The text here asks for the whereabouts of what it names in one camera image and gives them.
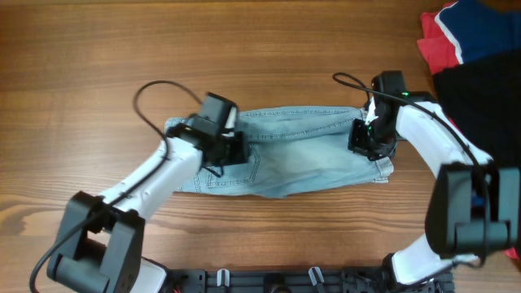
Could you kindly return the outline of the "light blue denim shorts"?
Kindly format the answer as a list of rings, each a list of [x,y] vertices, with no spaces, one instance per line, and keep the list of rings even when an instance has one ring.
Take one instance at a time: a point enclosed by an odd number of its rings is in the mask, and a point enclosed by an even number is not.
[[[181,192],[209,195],[288,195],[365,183],[385,183],[394,167],[388,158],[370,161],[348,149],[355,107],[295,106],[241,112],[247,163],[226,166],[216,177],[202,170]]]

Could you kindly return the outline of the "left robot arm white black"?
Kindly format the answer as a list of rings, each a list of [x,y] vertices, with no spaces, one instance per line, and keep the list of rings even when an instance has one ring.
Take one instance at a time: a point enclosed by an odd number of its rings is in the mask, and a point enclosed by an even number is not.
[[[244,164],[247,139],[237,131],[239,108],[209,93],[200,111],[169,126],[157,150],[98,196],[78,192],[60,223],[47,277],[76,292],[167,292],[168,270],[142,255],[147,221],[169,196],[206,168],[216,177]]]

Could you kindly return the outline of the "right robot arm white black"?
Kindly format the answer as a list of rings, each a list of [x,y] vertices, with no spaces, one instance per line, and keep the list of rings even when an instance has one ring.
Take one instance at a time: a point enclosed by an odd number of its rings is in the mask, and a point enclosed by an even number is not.
[[[421,286],[459,265],[479,268],[496,251],[520,248],[520,170],[499,167],[444,115],[428,92],[411,92],[400,71],[384,71],[366,92],[367,116],[348,148],[368,160],[392,158],[409,142],[436,178],[424,233],[386,259],[389,289]]]

